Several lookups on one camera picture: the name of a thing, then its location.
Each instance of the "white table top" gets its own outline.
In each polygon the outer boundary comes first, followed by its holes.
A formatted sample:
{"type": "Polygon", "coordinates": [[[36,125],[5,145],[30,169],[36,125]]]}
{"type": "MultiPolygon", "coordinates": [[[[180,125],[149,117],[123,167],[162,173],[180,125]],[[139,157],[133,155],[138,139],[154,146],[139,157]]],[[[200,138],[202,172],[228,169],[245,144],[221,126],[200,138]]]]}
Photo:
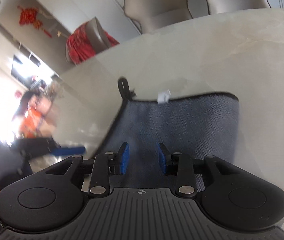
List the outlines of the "white table top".
{"type": "Polygon", "coordinates": [[[228,91],[240,101],[235,164],[284,190],[284,10],[192,19],[144,34],[64,73],[55,138],[92,153],[115,117],[125,76],[139,99],[228,91]]]}

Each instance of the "red cloth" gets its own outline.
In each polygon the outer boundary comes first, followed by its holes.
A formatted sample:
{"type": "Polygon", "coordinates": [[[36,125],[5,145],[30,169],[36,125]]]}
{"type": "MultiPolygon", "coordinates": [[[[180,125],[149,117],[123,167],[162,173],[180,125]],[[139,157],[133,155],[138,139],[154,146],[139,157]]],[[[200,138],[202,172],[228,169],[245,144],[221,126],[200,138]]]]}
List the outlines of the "red cloth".
{"type": "MultiPolygon", "coordinates": [[[[71,60],[75,64],[80,64],[85,60],[96,55],[85,31],[85,26],[87,22],[78,27],[74,33],[69,36],[66,42],[66,47],[69,52],[71,60]]],[[[105,34],[111,43],[112,47],[119,44],[112,36],[110,36],[106,31],[105,34]]]]}

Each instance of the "red decoration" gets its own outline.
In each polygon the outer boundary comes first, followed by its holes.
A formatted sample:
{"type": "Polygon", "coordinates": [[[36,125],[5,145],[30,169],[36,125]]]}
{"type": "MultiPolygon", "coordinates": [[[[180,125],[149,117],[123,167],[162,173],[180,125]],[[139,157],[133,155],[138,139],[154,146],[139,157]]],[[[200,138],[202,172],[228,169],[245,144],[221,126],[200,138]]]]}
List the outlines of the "red decoration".
{"type": "MultiPolygon", "coordinates": [[[[87,22],[78,27],[74,33],[69,36],[66,42],[67,51],[74,64],[80,64],[96,55],[86,34],[86,25],[87,22]]],[[[106,31],[105,34],[112,47],[119,44],[119,42],[106,31]]]]}
{"type": "Polygon", "coordinates": [[[33,24],[35,29],[42,30],[46,35],[48,35],[50,38],[52,38],[51,33],[49,33],[47,30],[42,28],[43,22],[36,19],[36,16],[39,12],[38,8],[23,9],[21,6],[18,6],[18,9],[21,10],[20,21],[19,21],[20,25],[33,24]]]}

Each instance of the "gray microfiber cloth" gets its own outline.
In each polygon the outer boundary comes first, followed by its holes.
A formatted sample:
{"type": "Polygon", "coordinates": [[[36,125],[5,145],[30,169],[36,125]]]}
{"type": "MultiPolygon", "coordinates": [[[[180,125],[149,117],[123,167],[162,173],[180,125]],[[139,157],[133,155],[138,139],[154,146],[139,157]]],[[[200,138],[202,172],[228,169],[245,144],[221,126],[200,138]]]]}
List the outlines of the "gray microfiber cloth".
{"type": "MultiPolygon", "coordinates": [[[[110,177],[114,187],[174,189],[176,177],[162,174],[157,144],[170,152],[183,152],[197,159],[215,155],[232,163],[238,128],[239,102],[229,93],[209,93],[170,100],[132,100],[128,85],[121,109],[96,154],[117,152],[123,142],[130,146],[126,174],[110,177]]],[[[197,189],[204,190],[197,175],[197,189]]]]}

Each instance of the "circular button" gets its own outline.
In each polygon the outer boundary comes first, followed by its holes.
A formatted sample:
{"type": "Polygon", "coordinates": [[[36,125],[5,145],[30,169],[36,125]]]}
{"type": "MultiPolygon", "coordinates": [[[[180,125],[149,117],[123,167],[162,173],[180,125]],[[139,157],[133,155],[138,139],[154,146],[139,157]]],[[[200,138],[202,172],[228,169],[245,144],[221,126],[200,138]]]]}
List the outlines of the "circular button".
{"type": "Polygon", "coordinates": [[[106,191],[106,189],[104,187],[101,187],[101,186],[95,186],[95,187],[92,187],[90,189],[90,192],[92,194],[96,194],[96,195],[103,194],[105,191],[106,191]]]}
{"type": "Polygon", "coordinates": [[[183,194],[192,194],[194,192],[194,188],[190,186],[182,186],[179,188],[179,192],[183,194]]]}
{"type": "Polygon", "coordinates": [[[34,187],[23,191],[19,197],[19,203],[31,209],[44,208],[55,201],[55,193],[44,187],[34,187]]]}
{"type": "Polygon", "coordinates": [[[266,202],[263,192],[250,187],[236,188],[229,193],[230,201],[241,208],[254,209],[266,202]]]}

